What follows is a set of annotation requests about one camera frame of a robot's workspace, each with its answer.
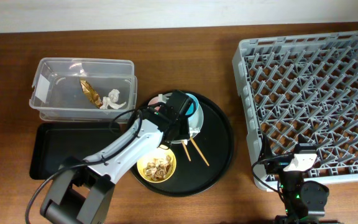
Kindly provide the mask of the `yellow bowl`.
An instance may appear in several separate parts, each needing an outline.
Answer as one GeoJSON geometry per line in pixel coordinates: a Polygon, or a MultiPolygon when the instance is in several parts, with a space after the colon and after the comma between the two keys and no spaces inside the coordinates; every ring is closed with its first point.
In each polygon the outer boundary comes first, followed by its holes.
{"type": "Polygon", "coordinates": [[[146,154],[142,158],[140,158],[137,161],[136,166],[137,166],[137,170],[138,170],[140,176],[144,180],[146,180],[147,182],[157,184],[157,183],[161,183],[161,182],[164,182],[164,181],[168,180],[173,175],[173,173],[175,172],[175,169],[177,167],[177,160],[176,160],[176,157],[175,157],[175,155],[174,155],[174,153],[173,153],[173,151],[171,149],[157,148],[157,149],[153,150],[152,152],[146,154]],[[152,158],[163,157],[163,156],[166,156],[166,155],[169,155],[172,158],[171,163],[172,163],[173,169],[172,169],[172,172],[170,173],[170,175],[165,180],[156,181],[156,182],[148,179],[145,176],[144,172],[143,172],[143,169],[146,167],[148,161],[151,160],[152,158]]]}

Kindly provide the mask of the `food scraps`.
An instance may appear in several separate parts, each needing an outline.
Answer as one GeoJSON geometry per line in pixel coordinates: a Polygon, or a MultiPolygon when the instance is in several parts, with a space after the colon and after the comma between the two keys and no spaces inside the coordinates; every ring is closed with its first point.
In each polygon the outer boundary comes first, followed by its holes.
{"type": "Polygon", "coordinates": [[[173,169],[171,159],[169,155],[152,158],[143,169],[145,176],[155,182],[165,180],[173,169]]]}

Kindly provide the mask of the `white tissue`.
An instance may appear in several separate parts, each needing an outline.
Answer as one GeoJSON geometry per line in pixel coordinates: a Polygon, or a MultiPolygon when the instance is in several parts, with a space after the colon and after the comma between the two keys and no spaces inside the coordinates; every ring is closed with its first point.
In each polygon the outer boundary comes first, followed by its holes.
{"type": "Polygon", "coordinates": [[[127,104],[127,102],[123,102],[121,104],[118,104],[118,100],[119,100],[119,94],[120,91],[117,89],[113,89],[108,93],[108,96],[104,96],[103,100],[102,100],[102,105],[99,107],[102,110],[106,110],[106,109],[114,109],[114,110],[118,110],[120,108],[122,108],[123,106],[125,106],[127,104]]]}

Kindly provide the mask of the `gold foil wrapper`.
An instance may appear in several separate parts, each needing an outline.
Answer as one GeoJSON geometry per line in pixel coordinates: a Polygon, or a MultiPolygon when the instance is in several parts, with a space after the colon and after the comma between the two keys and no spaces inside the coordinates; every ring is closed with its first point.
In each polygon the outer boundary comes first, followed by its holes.
{"type": "Polygon", "coordinates": [[[102,100],[97,91],[83,78],[80,79],[80,85],[89,102],[99,108],[102,105],[102,100]]]}

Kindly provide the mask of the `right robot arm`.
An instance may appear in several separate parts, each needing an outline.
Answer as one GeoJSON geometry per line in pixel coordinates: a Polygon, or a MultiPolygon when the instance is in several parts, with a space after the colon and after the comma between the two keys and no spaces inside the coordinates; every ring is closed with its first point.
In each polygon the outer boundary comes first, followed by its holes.
{"type": "Polygon", "coordinates": [[[317,147],[298,136],[293,152],[274,156],[269,139],[262,136],[259,154],[267,174],[278,175],[277,191],[285,206],[285,215],[277,215],[275,223],[318,223],[325,215],[329,189],[319,182],[305,181],[303,174],[310,170],[317,158],[317,147]]]}

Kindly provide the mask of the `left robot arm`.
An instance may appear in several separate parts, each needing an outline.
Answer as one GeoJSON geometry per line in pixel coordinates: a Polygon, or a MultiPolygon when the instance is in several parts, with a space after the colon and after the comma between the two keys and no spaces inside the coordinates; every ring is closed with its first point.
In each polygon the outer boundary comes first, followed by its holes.
{"type": "Polygon", "coordinates": [[[164,102],[139,108],[127,131],[83,160],[67,159],[45,182],[40,214],[51,223],[103,223],[119,179],[144,155],[189,134],[195,101],[175,90],[164,102]]]}

